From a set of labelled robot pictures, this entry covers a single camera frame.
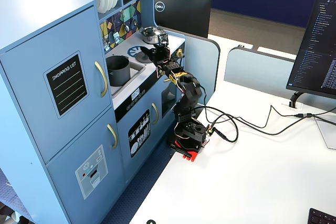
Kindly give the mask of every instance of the shopping list sign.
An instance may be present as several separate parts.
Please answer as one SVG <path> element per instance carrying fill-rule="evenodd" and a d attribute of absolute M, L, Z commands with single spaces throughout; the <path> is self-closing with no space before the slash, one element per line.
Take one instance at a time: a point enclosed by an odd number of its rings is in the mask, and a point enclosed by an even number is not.
<path fill-rule="evenodd" d="M 67 112 L 88 93 L 78 54 L 47 73 L 47 79 L 59 115 Z"/>

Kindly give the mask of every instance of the dell logo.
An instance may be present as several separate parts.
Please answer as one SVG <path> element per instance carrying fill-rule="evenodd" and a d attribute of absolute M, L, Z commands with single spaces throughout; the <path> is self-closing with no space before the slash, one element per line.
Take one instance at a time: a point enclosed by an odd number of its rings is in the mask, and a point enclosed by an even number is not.
<path fill-rule="evenodd" d="M 163 12 L 164 11 L 164 3 L 157 2 L 155 4 L 155 10 L 157 10 L 158 12 Z"/>

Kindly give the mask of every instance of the gold door handle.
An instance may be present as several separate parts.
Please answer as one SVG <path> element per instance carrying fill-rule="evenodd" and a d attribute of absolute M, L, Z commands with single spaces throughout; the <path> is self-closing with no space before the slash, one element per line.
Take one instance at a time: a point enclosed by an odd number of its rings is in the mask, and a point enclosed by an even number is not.
<path fill-rule="evenodd" d="M 176 56 L 177 56 L 178 58 L 182 58 L 182 57 L 183 57 L 183 52 L 182 52 L 182 49 L 181 49 L 181 48 L 177 50 L 177 52 L 176 52 Z"/>
<path fill-rule="evenodd" d="M 155 109 L 155 112 L 156 112 L 156 120 L 155 120 L 155 122 L 153 122 L 153 124 L 155 124 L 155 123 L 157 123 L 158 120 L 159 120 L 159 113 L 158 113 L 158 111 L 157 111 L 157 107 L 156 107 L 156 105 L 154 104 L 154 102 L 152 102 L 152 107 Z"/>
<path fill-rule="evenodd" d="M 110 124 L 107 125 L 107 128 L 110 130 L 110 132 L 112 133 L 112 135 L 114 136 L 114 139 L 116 140 L 116 143 L 114 145 L 112 145 L 112 149 L 115 149 L 117 148 L 118 146 L 118 138 L 117 138 L 117 135 L 115 134 L 112 126 Z"/>
<path fill-rule="evenodd" d="M 106 75 L 104 73 L 104 70 L 101 68 L 101 66 L 99 65 L 99 63 L 97 61 L 95 61 L 94 65 L 96 66 L 96 68 L 98 68 L 101 76 L 103 77 L 104 79 L 104 90 L 100 93 L 100 96 L 101 97 L 104 97 L 104 95 L 106 95 L 107 93 L 107 88 L 108 88 L 108 85 L 107 85 L 107 78 L 106 78 Z"/>

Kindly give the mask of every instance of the keyboard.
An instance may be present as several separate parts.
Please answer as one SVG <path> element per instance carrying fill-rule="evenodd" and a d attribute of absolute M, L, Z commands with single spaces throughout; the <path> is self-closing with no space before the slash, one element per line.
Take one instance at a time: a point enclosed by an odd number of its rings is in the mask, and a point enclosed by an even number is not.
<path fill-rule="evenodd" d="M 336 217 L 310 208 L 308 224 L 336 224 Z"/>

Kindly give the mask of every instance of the monitor stand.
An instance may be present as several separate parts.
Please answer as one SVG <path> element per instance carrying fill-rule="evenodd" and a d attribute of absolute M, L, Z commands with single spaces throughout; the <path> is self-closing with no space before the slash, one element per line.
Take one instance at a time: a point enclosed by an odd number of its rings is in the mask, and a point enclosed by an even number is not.
<path fill-rule="evenodd" d="M 319 116 L 323 119 L 326 119 L 328 121 L 331 121 L 336 124 L 336 115 L 322 115 Z M 315 118 L 315 121 L 317 123 L 317 126 L 320 129 L 320 132 L 322 134 L 322 137 L 329 149 L 335 149 L 336 150 L 336 125 L 333 125 L 331 123 L 324 122 L 322 120 L 319 120 Z"/>

